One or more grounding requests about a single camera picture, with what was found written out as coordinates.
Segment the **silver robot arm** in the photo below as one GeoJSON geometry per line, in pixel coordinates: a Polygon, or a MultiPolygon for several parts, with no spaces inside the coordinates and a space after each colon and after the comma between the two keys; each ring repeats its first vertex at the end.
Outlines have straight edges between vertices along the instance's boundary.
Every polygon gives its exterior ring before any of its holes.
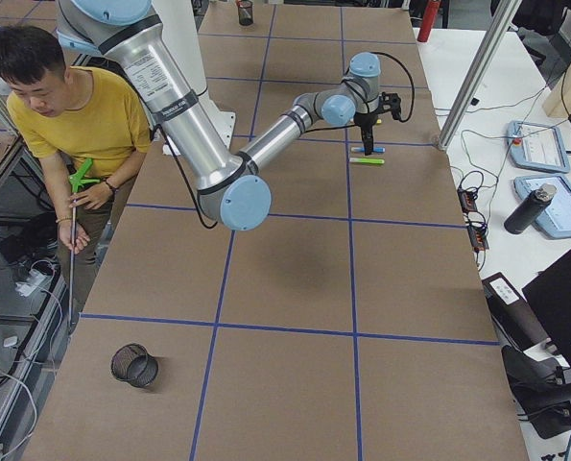
{"type": "Polygon", "coordinates": [[[206,99],[184,74],[202,75],[191,7],[162,1],[60,1],[58,35],[69,48],[117,62],[152,114],[190,164],[199,210],[234,231],[252,230],[269,214],[272,193],[260,169],[318,121],[343,128],[379,107],[379,58],[355,55],[334,89],[306,93],[263,134],[232,154],[206,99]]]}

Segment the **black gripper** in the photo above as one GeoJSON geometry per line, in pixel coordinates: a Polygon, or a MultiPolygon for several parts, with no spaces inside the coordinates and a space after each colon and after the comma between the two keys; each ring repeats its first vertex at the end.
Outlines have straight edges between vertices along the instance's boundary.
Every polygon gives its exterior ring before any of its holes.
{"type": "Polygon", "coordinates": [[[374,149],[373,127],[376,125],[379,116],[376,113],[356,112],[353,123],[360,129],[361,138],[364,145],[364,154],[370,156],[374,149]]]}

